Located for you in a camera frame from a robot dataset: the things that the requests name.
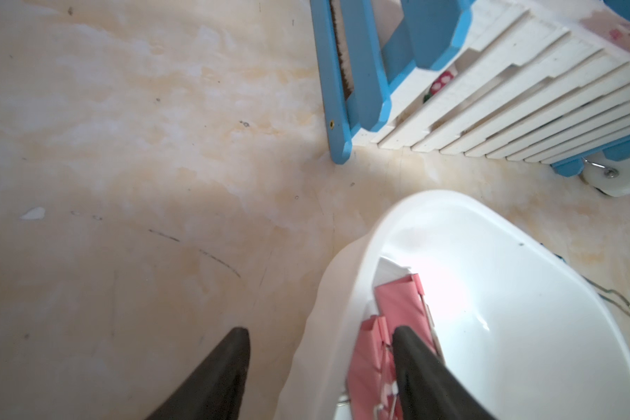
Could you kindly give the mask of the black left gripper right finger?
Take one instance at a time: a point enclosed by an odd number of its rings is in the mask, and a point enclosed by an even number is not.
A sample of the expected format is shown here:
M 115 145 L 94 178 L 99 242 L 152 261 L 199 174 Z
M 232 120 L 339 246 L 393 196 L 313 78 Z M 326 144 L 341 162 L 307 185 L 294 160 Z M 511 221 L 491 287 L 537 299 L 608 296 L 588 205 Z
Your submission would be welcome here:
M 392 353 L 405 419 L 493 417 L 407 325 L 393 332 Z

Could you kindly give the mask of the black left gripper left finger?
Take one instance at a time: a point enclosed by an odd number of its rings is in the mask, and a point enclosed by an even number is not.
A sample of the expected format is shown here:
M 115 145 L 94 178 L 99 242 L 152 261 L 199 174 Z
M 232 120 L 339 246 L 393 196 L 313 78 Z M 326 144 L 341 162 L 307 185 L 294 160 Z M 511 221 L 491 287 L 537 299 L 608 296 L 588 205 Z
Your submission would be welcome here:
M 150 419 L 237 419 L 250 366 L 250 332 L 235 327 Z

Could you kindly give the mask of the white plastic storage box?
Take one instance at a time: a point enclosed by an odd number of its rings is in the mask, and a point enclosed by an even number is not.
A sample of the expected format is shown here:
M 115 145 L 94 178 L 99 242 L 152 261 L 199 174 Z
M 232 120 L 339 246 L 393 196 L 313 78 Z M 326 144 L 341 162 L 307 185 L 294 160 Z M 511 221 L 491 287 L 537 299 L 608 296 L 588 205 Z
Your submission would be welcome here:
M 420 192 L 325 270 L 276 409 L 350 418 L 341 402 L 376 288 L 420 276 L 446 367 L 499 419 L 630 419 L 630 351 L 587 281 L 476 199 Z

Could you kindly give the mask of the teal binder clip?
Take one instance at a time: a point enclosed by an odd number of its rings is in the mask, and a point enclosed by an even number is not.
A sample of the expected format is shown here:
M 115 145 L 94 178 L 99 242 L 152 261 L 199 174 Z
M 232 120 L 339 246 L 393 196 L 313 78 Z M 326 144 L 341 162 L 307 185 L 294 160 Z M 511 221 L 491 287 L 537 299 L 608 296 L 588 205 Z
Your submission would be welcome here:
M 616 307 L 619 311 L 630 318 L 630 300 L 624 294 L 613 288 L 607 288 L 603 285 L 600 285 L 587 276 L 580 274 L 575 269 L 571 268 L 568 262 L 563 257 L 561 257 L 561 255 L 558 255 L 552 251 L 550 251 L 549 253 L 551 253 L 554 257 L 556 257 L 556 259 L 558 259 L 568 268 L 568 270 L 570 271 L 570 275 L 575 279 L 577 283 L 587 285 L 600 299 L 604 300 L 609 305 Z

